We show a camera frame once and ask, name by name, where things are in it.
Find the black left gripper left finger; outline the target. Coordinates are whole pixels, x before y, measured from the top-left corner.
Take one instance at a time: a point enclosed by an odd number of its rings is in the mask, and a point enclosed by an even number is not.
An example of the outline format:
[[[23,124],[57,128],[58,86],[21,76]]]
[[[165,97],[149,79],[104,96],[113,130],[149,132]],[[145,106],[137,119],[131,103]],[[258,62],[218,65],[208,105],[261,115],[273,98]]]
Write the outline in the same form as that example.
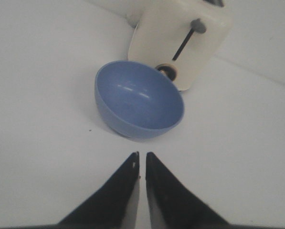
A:
[[[59,226],[134,226],[139,199],[139,152],[134,152]]]

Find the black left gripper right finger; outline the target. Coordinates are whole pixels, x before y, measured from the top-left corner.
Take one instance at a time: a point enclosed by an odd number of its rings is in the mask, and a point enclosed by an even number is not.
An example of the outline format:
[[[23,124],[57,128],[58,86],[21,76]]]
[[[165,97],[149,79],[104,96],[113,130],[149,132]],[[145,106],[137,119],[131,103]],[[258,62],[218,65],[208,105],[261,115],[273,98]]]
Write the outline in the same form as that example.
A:
[[[146,156],[146,189],[152,226],[228,225],[191,193],[153,152]]]

